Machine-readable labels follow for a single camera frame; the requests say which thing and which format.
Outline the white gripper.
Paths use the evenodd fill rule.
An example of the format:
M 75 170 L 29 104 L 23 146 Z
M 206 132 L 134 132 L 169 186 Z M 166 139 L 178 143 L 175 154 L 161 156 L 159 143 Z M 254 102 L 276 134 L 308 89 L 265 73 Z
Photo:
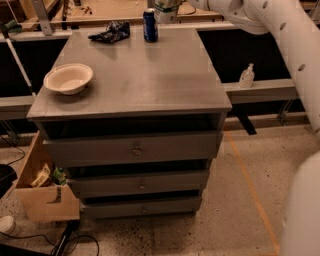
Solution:
M 204 11 L 210 10 L 208 0 L 188 0 L 188 3 L 196 9 L 200 9 Z

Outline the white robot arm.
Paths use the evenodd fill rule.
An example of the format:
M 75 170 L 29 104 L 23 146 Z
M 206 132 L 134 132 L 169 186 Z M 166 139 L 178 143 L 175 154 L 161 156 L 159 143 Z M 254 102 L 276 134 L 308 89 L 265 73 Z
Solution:
M 188 0 L 222 14 L 252 34 L 276 41 L 315 133 L 320 131 L 320 30 L 299 0 Z M 289 188 L 279 256 L 320 256 L 320 151 L 295 171 Z

